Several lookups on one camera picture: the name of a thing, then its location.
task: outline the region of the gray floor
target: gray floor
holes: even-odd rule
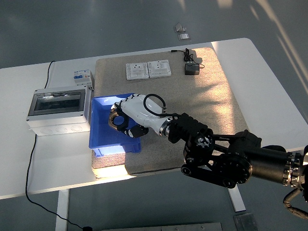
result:
[[[0,0],[0,68],[249,38],[308,121],[307,7],[305,0]],[[178,41],[177,22],[191,41]],[[306,230],[307,221],[282,205],[291,189],[251,179],[240,190],[259,230]],[[31,197],[56,210],[57,192]],[[308,210],[302,202],[295,204]],[[235,215],[226,189],[179,172],[70,192],[69,219],[94,230],[221,222],[233,231]],[[0,230],[54,229],[55,216],[25,197],[0,201]]]

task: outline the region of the blue tray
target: blue tray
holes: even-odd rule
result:
[[[131,94],[133,93],[99,96],[92,99],[89,147],[95,151],[96,157],[123,152],[139,153],[141,151],[140,138],[126,136],[108,125],[111,106]],[[129,128],[136,124],[133,119],[129,119]]]

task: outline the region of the black robotic arm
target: black robotic arm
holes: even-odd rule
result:
[[[186,113],[166,114],[166,104],[159,107],[150,95],[133,94],[114,104],[109,116],[109,125],[131,137],[145,135],[152,128],[158,135],[167,136],[171,143],[185,141],[183,150],[185,164],[181,167],[184,175],[210,182],[226,188],[243,184],[253,176],[290,185],[295,189],[284,199],[285,207],[293,214],[308,218],[308,213],[290,204],[291,199],[303,191],[308,201],[308,146],[304,155],[290,153],[281,146],[261,148],[261,138],[248,130],[235,135],[216,135],[213,131]],[[128,124],[116,125],[117,116],[131,117],[138,125],[127,129]],[[225,141],[221,146],[216,141]]]

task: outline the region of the power adapter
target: power adapter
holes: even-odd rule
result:
[[[186,76],[197,76],[200,73],[200,66],[195,62],[185,63],[185,75]]]

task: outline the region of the screw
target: screw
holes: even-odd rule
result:
[[[193,161],[194,161],[194,159],[192,157],[188,157],[187,160],[188,160],[189,163],[193,163]]]

